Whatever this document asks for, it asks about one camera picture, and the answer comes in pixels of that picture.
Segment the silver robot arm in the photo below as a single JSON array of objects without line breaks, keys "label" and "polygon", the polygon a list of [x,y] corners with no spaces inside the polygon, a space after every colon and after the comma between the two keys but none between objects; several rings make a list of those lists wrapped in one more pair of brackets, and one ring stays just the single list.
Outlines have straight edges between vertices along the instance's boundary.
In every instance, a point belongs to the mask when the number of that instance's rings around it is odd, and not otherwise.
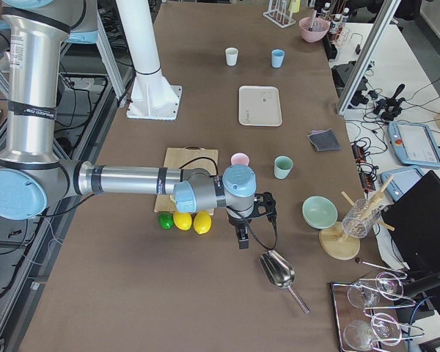
[{"label": "silver robot arm", "polygon": [[76,195],[170,194],[177,211],[223,208],[235,227],[238,245],[249,245],[256,216],[253,170],[234,165],[224,173],[94,165],[59,158],[54,136],[64,129],[84,131],[87,118],[57,114],[61,45],[98,40],[95,1],[4,1],[10,28],[10,88],[7,142],[0,152],[0,217],[25,220]]}]

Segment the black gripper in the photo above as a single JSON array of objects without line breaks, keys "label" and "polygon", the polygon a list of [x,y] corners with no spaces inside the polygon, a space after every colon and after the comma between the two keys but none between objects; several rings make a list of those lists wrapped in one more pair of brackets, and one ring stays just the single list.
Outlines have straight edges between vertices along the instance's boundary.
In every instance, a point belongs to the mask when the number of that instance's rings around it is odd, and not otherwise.
[{"label": "black gripper", "polygon": [[239,249],[248,249],[249,248],[249,237],[247,228],[251,223],[251,220],[245,218],[241,214],[238,215],[237,212],[233,209],[227,210],[229,223],[235,228],[235,232],[238,239],[238,248]]}]

